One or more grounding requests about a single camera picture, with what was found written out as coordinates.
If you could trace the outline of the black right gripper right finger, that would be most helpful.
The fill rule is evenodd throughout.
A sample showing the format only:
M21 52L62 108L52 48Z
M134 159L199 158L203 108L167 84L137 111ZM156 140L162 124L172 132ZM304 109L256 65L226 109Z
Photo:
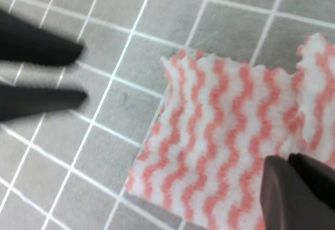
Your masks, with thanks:
M334 169L301 153L290 154L288 162L314 196L334 213Z

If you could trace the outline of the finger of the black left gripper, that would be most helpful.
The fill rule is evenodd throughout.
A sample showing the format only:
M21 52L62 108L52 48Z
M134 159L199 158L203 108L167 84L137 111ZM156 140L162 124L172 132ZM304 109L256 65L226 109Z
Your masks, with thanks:
M2 85L1 121L77 109L86 99L83 90Z
M73 64L84 44L54 34L1 10L1 60L49 67Z

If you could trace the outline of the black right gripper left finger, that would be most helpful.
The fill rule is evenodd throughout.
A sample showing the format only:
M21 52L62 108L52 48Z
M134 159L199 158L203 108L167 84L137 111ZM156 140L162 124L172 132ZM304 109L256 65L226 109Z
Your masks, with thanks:
M266 229L312 229L314 196L283 158L264 162L260 202Z

